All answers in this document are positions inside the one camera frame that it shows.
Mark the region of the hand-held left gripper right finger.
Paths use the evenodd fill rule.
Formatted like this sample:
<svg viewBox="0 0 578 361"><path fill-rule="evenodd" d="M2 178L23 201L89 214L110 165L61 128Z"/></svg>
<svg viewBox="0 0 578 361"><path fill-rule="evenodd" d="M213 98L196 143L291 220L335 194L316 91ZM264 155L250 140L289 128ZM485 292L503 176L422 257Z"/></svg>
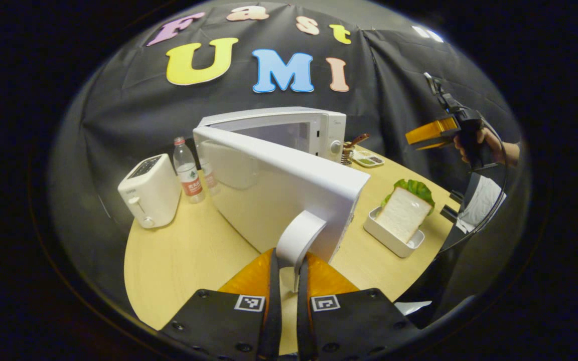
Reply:
<svg viewBox="0 0 578 361"><path fill-rule="evenodd" d="M300 360L390 359L419 329L378 288L359 289L318 256L299 269Z"/></svg>

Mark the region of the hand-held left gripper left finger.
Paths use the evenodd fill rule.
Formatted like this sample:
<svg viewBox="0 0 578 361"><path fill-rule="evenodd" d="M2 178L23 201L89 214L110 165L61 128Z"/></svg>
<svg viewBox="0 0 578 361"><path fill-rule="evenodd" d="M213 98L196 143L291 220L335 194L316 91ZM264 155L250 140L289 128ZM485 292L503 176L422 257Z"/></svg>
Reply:
<svg viewBox="0 0 578 361"><path fill-rule="evenodd" d="M281 331L279 260L271 248L218 290L196 290L159 336L183 359L276 360Z"/></svg>

